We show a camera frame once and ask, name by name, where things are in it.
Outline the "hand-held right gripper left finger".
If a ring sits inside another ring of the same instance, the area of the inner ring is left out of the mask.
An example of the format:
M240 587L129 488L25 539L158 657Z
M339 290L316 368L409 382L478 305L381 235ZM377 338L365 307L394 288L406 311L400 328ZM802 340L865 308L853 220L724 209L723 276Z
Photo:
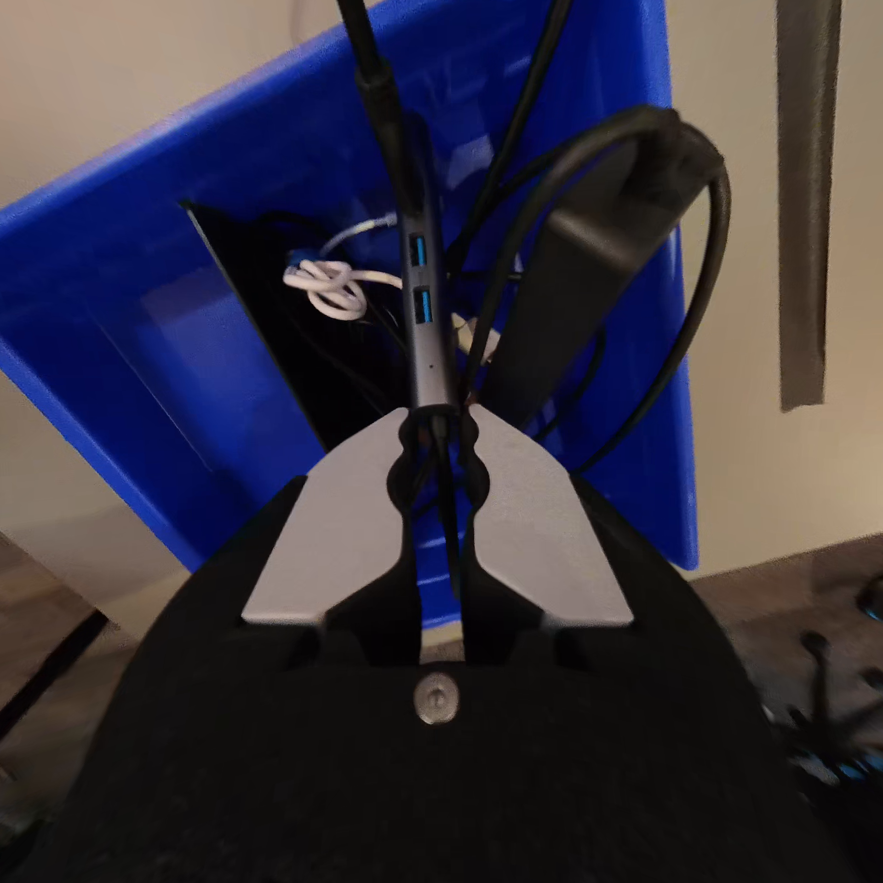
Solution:
M259 574L241 616L255 625L318 626L337 605L403 566L404 597L420 611L404 515L389 479L403 457L398 407L320 459Z

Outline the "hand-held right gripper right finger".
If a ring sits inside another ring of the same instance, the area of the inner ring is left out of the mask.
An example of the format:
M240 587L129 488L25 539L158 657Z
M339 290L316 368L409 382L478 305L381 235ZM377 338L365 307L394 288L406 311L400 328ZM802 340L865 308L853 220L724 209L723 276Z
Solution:
M489 477L474 518L480 567L552 627L626 627L634 615L567 469L481 404L473 451Z

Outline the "slim grey USB hub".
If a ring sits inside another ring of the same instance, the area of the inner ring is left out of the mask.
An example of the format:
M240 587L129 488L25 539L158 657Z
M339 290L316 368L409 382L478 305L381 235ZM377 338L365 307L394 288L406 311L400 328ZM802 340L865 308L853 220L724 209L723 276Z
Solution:
M410 371L411 405L426 426L437 477L437 506L456 599L461 594L457 497L450 442L460 404L454 376L451 320L447 310L447 268L441 201L433 146L425 120L404 114L405 159L415 195L397 211L402 311Z

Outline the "wide black USB hub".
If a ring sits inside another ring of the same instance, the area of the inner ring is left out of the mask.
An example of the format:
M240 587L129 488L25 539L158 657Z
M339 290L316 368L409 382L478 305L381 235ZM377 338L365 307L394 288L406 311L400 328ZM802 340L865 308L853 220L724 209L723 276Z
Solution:
M491 321L515 254L542 221L479 402L517 429L540 411L632 282L703 191L709 225L690 306L629 433L674 377L704 317L726 250L731 191L724 159L674 109L614 114L549 156L504 239L481 321Z

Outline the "blue plastic bin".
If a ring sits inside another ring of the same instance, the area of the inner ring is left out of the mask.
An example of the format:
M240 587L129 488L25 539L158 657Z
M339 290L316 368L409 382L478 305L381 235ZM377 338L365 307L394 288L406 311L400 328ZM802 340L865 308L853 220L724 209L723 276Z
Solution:
M180 201L330 227L385 208L381 160L332 2L292 2L293 48L2 208L2 373L64 438L2 417L2 533L121 629L146 635L186 579L321 456L293 393ZM549 2L382 2L370 13L425 115L454 237L511 114ZM670 97L664 2L575 2L515 162ZM581 461L636 403L680 325L677 235L615 308L579 413ZM686 364L589 473L672 563L699 563Z

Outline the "black blue-bin divider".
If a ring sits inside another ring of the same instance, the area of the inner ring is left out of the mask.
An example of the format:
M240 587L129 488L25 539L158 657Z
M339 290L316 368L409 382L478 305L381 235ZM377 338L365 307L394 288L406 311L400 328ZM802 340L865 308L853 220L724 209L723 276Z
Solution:
M180 205L323 449L407 405L403 331L377 285L367 287L365 318L338 321L282 281L293 251L316 252L330 238L322 222L286 209L239 220L192 201Z

